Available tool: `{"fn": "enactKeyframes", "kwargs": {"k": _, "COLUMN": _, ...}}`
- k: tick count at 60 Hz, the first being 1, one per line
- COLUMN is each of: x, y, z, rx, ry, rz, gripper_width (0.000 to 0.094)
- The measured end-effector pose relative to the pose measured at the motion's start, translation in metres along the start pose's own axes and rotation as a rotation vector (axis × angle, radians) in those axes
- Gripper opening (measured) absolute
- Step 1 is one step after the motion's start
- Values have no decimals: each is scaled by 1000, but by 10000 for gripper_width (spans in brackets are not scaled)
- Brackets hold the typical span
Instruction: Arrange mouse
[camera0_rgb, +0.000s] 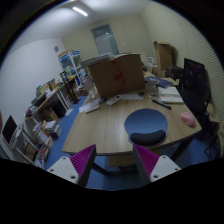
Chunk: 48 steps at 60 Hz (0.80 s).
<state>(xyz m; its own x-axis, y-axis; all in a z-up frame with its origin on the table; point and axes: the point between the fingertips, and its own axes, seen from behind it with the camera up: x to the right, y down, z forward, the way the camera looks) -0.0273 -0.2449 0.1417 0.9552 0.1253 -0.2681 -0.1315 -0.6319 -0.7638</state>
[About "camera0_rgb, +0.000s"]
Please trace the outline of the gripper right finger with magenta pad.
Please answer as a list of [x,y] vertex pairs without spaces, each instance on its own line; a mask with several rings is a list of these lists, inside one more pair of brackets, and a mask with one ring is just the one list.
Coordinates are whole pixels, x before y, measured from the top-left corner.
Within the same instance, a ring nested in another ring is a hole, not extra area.
[[133,146],[133,157],[144,184],[155,182],[180,170],[168,156],[158,156],[142,146]]

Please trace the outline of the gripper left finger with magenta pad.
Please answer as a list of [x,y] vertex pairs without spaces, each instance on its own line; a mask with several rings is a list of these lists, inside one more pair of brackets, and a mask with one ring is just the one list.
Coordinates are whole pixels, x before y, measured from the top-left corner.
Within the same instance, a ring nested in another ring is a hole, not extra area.
[[93,144],[70,157],[61,157],[48,169],[48,172],[81,187],[85,187],[95,157],[96,145]]

